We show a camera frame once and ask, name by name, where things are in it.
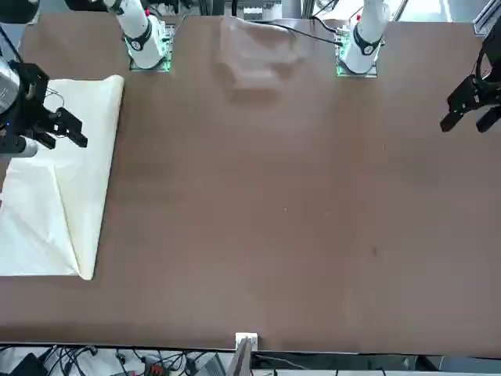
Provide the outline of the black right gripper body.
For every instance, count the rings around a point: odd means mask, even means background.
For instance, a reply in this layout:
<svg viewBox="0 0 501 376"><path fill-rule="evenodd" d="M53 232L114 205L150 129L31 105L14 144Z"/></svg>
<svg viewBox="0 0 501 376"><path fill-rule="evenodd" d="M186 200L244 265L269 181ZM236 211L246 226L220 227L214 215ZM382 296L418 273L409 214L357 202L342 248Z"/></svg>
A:
<svg viewBox="0 0 501 376"><path fill-rule="evenodd" d="M56 135L55 114L44 106L49 76L35 63L9 61L20 88L7 110L7 133L17 136Z"/></svg>

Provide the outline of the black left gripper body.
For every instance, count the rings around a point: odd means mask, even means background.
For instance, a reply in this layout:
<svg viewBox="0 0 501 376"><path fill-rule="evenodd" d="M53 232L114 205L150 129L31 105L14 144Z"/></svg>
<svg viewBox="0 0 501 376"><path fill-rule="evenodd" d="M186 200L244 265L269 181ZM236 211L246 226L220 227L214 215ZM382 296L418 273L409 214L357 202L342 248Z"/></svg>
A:
<svg viewBox="0 0 501 376"><path fill-rule="evenodd" d="M490 73L484 75L481 65L487 59ZM484 39L474 66L476 97L482 106L500 102L500 30L494 27Z"/></svg>

